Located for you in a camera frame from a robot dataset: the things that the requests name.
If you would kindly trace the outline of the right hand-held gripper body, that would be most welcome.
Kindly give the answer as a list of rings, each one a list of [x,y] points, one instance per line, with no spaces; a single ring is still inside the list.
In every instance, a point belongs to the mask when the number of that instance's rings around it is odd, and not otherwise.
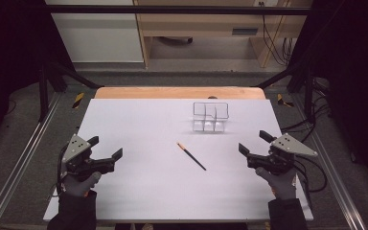
[[[247,167],[264,168],[268,172],[279,175],[288,172],[294,166],[296,155],[317,156],[318,153],[301,143],[289,134],[275,137],[270,145],[268,155],[249,153],[246,156]]]

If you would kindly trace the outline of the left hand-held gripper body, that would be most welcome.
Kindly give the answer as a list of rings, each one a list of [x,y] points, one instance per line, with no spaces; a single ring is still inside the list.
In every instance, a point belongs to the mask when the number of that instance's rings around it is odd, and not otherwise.
[[[78,181],[84,181],[94,172],[112,173],[115,161],[111,157],[99,160],[92,159],[92,148],[88,140],[74,134],[61,156],[61,178],[73,175]]]

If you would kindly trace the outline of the clear acrylic organizer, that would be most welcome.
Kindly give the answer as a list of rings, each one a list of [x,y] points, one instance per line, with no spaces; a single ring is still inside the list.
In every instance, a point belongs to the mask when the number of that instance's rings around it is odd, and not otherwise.
[[[228,103],[193,103],[193,131],[224,132],[228,119]]]

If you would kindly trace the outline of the black pencil with orange end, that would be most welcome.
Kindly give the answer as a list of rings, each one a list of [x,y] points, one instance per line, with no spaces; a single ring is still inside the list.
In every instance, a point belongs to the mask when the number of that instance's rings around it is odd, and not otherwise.
[[[176,143],[201,169],[207,171],[207,169],[179,142]]]

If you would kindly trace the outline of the person's left hand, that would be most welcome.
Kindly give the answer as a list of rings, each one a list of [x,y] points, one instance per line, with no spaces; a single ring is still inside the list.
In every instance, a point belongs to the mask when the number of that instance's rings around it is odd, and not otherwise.
[[[100,181],[102,174],[93,172],[84,181],[78,181],[73,175],[66,175],[62,182],[62,190],[70,196],[86,197],[91,188]]]

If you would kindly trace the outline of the person's right hand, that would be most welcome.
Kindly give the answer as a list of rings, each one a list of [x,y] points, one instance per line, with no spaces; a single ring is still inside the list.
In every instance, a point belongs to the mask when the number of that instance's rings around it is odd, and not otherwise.
[[[276,198],[281,200],[296,198],[295,169],[291,169],[280,175],[275,175],[260,167],[255,170],[255,173],[268,183]]]

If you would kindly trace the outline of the yellow black floor tape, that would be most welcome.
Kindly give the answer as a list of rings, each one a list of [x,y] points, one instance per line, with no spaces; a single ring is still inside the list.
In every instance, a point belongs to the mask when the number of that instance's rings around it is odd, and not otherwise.
[[[279,105],[284,105],[284,106],[287,106],[287,107],[294,107],[294,104],[291,103],[291,102],[286,102],[282,96],[282,94],[277,94],[277,103]]]
[[[77,97],[76,97],[76,99],[75,99],[75,101],[72,105],[72,108],[78,108],[80,106],[83,96],[84,96],[84,93],[82,93],[82,92],[77,95]]]

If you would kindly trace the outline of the white table board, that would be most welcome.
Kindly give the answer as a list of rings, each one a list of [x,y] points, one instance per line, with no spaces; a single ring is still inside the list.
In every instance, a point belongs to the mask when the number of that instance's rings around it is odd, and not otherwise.
[[[219,133],[193,131],[193,101],[93,99],[78,135],[98,136],[95,159],[123,149],[96,185],[97,218],[115,222],[247,222],[268,217],[273,194],[247,167],[243,144],[266,154],[264,130],[280,133],[268,100],[229,100]],[[181,143],[204,171],[176,143]]]

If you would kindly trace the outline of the black metal stand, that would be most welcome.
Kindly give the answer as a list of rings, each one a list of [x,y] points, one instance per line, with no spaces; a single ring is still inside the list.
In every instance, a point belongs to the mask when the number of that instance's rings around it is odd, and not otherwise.
[[[291,80],[287,84],[287,91],[290,93],[298,92],[302,86],[305,86],[304,97],[304,114],[310,123],[314,123],[315,118],[312,108],[312,91],[313,91],[313,76],[311,75],[311,61],[300,59],[293,65],[287,67],[284,71],[276,74],[268,80],[257,84],[258,88],[266,89],[271,84],[291,76]]]
[[[75,81],[80,82],[91,89],[99,89],[101,86],[88,80],[78,74],[75,70],[67,68],[58,62],[46,62],[39,69],[39,100],[40,116],[42,122],[49,113],[48,84],[51,84],[56,92],[64,92],[67,89],[67,83],[63,79],[68,76]]]

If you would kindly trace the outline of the black curtain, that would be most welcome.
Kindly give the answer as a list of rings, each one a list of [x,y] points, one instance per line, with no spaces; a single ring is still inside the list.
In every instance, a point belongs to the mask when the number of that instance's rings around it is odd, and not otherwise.
[[[42,58],[33,52],[30,38],[39,39],[51,60],[73,69],[52,15],[30,9],[46,0],[0,0],[0,125],[12,92],[38,81]]]
[[[368,168],[368,0],[312,0],[291,56],[330,83],[337,120]]]

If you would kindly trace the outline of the white cabinet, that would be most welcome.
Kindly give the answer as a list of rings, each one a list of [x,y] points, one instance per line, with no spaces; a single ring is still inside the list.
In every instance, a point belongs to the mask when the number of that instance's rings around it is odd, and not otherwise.
[[[53,13],[74,63],[143,62],[134,13]]]

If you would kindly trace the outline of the wooden desk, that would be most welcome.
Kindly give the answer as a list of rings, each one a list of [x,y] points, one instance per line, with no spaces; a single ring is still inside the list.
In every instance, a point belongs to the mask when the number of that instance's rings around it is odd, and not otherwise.
[[[136,6],[219,6],[309,8],[313,0],[132,0]],[[262,68],[279,58],[283,38],[296,40],[304,15],[147,14],[137,15],[141,36],[246,37]]]

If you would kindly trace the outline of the aluminium floor rail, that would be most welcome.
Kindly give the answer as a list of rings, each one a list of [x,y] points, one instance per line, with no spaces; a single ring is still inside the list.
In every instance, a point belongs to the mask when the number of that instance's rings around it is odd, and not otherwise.
[[[35,154],[35,150],[38,147],[48,125],[50,124],[53,115],[58,108],[58,102],[62,97],[61,93],[54,93],[53,98],[49,103],[47,114],[43,119],[37,123],[32,136],[29,138],[27,145],[23,149],[16,164],[11,170],[11,174],[7,178],[3,188],[0,191],[0,218],[6,210],[13,194],[18,186],[24,172],[26,171],[32,157]]]
[[[305,109],[305,102],[300,96],[294,96],[293,100],[296,103],[296,108],[303,118],[309,117],[309,112],[325,113],[329,106],[324,99],[314,98],[309,103],[309,109]],[[328,186],[332,189],[333,195],[339,206],[339,209],[344,216],[350,230],[367,230],[367,227],[359,213],[351,195],[349,194],[342,177],[337,171],[335,164],[332,162],[324,143],[321,141],[316,128],[319,127],[319,116],[313,115],[317,119],[316,126],[310,128],[310,134],[307,135],[309,144],[318,151],[318,162],[328,177]]]

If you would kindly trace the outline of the black frame crossbar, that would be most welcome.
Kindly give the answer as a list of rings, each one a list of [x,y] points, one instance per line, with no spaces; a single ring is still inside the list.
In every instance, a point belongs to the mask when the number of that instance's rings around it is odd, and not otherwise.
[[[310,8],[212,7],[212,6],[91,6],[47,5],[52,13],[150,13],[150,14],[250,14],[250,15],[309,15]]]

